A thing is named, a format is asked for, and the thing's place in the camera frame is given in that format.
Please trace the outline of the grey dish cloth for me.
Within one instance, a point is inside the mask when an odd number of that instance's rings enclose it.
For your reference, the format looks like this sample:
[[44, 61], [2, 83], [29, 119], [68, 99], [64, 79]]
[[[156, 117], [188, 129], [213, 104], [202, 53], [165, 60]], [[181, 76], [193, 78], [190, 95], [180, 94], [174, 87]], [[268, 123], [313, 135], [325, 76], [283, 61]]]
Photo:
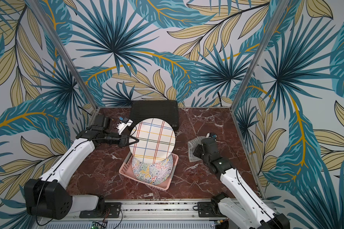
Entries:
[[194, 151], [197, 149], [198, 145], [201, 144], [201, 141], [205, 138], [205, 136], [198, 136], [193, 140], [188, 141], [188, 158], [190, 163], [201, 160], [200, 158], [194, 155]]

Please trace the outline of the plaid striped white plate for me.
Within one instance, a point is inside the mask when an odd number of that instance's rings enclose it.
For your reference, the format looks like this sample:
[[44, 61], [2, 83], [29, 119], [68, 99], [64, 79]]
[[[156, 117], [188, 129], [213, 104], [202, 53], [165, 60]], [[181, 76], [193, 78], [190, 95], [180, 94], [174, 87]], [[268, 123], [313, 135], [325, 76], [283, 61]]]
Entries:
[[148, 118], [140, 121], [131, 135], [138, 139], [130, 145], [132, 155], [142, 163], [164, 161], [174, 150], [176, 136], [172, 126], [162, 119]]

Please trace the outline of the colourful squiggle pattern plate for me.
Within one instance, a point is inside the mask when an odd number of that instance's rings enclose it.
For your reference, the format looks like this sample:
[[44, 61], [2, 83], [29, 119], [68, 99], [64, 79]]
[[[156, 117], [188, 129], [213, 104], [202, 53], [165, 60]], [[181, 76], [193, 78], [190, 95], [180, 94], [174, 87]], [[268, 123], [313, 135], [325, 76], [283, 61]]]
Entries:
[[151, 185], [163, 183], [170, 176], [173, 167], [172, 155], [155, 164], [147, 164], [135, 158], [132, 159], [132, 170], [136, 179]]

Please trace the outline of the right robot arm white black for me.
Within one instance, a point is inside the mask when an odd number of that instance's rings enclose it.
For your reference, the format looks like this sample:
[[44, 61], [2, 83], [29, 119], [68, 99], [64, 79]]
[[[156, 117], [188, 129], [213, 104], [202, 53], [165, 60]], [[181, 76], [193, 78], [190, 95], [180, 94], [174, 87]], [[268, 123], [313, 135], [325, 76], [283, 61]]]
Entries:
[[224, 184], [240, 203], [238, 206], [227, 194], [211, 198], [210, 208], [214, 216], [225, 216], [240, 229], [289, 229], [290, 221], [284, 214], [276, 213], [251, 189], [238, 169], [221, 156], [216, 139], [201, 140], [194, 156], [203, 160], [210, 172]]

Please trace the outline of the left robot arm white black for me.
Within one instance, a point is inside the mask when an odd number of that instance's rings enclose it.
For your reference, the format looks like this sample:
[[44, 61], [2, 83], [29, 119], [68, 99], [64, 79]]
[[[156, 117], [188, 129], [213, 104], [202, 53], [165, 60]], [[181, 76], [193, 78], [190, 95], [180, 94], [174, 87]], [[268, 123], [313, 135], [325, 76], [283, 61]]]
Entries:
[[71, 177], [100, 144], [117, 145], [120, 148], [138, 143], [123, 131], [133, 124], [128, 118], [120, 118], [116, 132], [108, 132], [111, 119], [97, 115], [94, 123], [77, 136], [72, 146], [47, 172], [37, 179], [30, 179], [24, 186], [27, 213], [34, 217], [61, 220], [69, 213], [85, 212], [103, 216], [106, 204], [99, 195], [75, 195], [67, 192]]

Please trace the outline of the pink plastic basket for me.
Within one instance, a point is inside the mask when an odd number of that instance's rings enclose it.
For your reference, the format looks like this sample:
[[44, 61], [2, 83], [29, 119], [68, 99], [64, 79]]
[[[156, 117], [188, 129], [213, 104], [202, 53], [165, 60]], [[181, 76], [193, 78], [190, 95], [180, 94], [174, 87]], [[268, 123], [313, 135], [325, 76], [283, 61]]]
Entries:
[[119, 173], [131, 180], [166, 191], [174, 176], [179, 157], [171, 154], [167, 159], [156, 164], [146, 164], [136, 160], [129, 153]]

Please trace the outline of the black tool case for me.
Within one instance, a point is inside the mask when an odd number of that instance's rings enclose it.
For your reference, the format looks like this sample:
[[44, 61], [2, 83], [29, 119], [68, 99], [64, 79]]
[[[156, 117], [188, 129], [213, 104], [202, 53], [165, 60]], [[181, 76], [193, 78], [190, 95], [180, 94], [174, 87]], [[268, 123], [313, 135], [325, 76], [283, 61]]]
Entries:
[[132, 102], [129, 119], [133, 121], [131, 131], [139, 122], [158, 118], [166, 121], [174, 131], [179, 129], [178, 104], [175, 100], [136, 100]]

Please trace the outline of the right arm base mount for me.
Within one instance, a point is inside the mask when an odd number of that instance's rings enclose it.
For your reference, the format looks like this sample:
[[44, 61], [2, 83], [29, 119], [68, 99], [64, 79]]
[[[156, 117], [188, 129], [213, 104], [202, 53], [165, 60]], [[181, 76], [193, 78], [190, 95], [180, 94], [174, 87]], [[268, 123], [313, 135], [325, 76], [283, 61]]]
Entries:
[[200, 218], [212, 218], [222, 216], [212, 202], [198, 202], [197, 211]]

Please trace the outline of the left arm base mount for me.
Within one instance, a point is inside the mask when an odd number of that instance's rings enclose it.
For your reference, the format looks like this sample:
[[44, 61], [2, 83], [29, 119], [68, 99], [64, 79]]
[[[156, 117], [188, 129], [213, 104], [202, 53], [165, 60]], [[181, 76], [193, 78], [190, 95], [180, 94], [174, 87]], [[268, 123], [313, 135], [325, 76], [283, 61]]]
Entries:
[[87, 210], [80, 212], [81, 219], [107, 218], [115, 219], [120, 215], [121, 202], [105, 202], [97, 206], [95, 210]]

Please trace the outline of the aluminium front rail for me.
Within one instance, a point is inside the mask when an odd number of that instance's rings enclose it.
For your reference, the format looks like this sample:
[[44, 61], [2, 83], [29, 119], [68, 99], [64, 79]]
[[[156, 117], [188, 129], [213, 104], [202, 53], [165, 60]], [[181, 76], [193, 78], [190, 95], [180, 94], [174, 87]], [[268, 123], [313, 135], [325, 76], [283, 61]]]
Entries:
[[107, 222], [106, 229], [218, 229], [239, 227], [225, 216], [200, 218], [198, 202], [209, 199], [111, 200], [121, 202], [118, 218], [81, 219], [80, 212], [61, 220], [39, 218], [34, 229], [90, 229], [93, 221]]

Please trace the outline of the left aluminium frame post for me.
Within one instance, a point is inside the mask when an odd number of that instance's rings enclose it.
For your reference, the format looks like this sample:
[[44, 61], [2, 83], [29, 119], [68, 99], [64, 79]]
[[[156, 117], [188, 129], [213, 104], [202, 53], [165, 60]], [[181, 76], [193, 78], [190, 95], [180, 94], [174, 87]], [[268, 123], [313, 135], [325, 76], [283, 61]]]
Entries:
[[28, 5], [32, 9], [37, 20], [43, 26], [44, 31], [48, 34], [50, 40], [54, 44], [54, 47], [58, 50], [59, 55], [61, 56], [63, 62], [68, 67], [72, 76], [75, 78], [76, 82], [78, 83], [79, 88], [83, 91], [87, 101], [91, 104], [94, 110], [97, 110], [98, 109], [97, 103], [95, 102], [93, 96], [90, 94], [89, 90], [87, 89], [69, 53], [66, 51], [66, 48], [64, 47], [60, 37], [58, 36], [57, 32], [52, 27], [50, 23], [50, 19], [48, 19], [47, 16], [45, 15], [45, 11], [40, 5], [40, 1], [29, 0]]

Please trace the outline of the aluminium frame post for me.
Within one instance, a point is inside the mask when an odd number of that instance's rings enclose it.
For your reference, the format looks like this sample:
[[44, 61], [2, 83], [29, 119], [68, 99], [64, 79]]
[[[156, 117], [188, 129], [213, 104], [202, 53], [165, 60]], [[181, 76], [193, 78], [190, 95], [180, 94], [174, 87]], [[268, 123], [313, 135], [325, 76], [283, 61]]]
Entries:
[[50, 19], [48, 19], [47, 16], [45, 15], [45, 11], [40, 5], [40, 1], [29, 0], [28, 5], [32, 9], [37, 20], [43, 26], [44, 31], [48, 34], [50, 40], [54, 44], [54, 47], [58, 50], [59, 55], [61, 56], [63, 62], [68, 67], [72, 76], [75, 78], [76, 82], [78, 83], [79, 88], [83, 91], [87, 101], [91, 104], [94, 110], [97, 110], [98, 109], [97, 103], [95, 102], [93, 96], [90, 94], [89, 90], [87, 89], [69, 53], [66, 51], [66, 48], [64, 47], [60, 37], [58, 36], [57, 32], [52, 27], [50, 23]]
[[260, 44], [258, 45], [258, 48], [255, 52], [255, 54], [253, 55], [253, 58], [250, 62], [250, 65], [246, 71], [246, 74], [243, 78], [243, 80], [241, 81], [240, 87], [235, 95], [235, 99], [232, 103], [232, 106], [230, 108], [231, 113], [234, 113], [235, 109], [238, 107], [240, 98], [242, 97], [245, 88], [247, 87], [249, 80], [254, 72], [255, 67], [257, 66], [257, 63], [261, 57], [261, 55], [264, 53], [272, 35], [275, 32], [276, 26], [277, 24], [280, 22], [280, 19], [282, 17], [282, 15], [284, 14], [284, 11], [288, 5], [289, 1], [279, 1], [278, 2], [278, 6], [275, 10], [275, 12], [273, 13], [273, 16], [271, 17], [269, 24], [268, 24], [268, 28], [266, 30], [266, 32], [263, 34], [263, 37], [260, 41]]

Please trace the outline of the right aluminium frame post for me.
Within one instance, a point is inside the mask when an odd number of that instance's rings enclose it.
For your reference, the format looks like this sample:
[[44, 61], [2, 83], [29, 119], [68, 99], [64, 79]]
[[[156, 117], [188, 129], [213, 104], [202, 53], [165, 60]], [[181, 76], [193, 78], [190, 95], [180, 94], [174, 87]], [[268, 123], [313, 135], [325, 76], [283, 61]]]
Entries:
[[240, 87], [235, 95], [235, 99], [232, 103], [232, 106], [230, 108], [231, 113], [234, 113], [235, 109], [238, 107], [240, 98], [242, 97], [245, 88], [247, 87], [249, 80], [254, 72], [255, 67], [257, 66], [257, 63], [261, 57], [261, 55], [264, 53], [272, 35], [275, 32], [276, 26], [277, 24], [280, 22], [280, 19], [282, 17], [282, 15], [284, 14], [284, 11], [288, 5], [289, 1], [279, 1], [278, 2], [278, 6], [275, 10], [275, 12], [273, 13], [273, 16], [271, 17], [269, 24], [268, 24], [268, 28], [266, 30], [266, 32], [263, 34], [263, 37], [260, 41], [260, 44], [258, 45], [258, 48], [255, 52], [255, 54], [253, 55], [253, 58], [250, 62], [250, 65], [246, 71], [246, 74], [243, 78], [243, 80], [241, 81]]

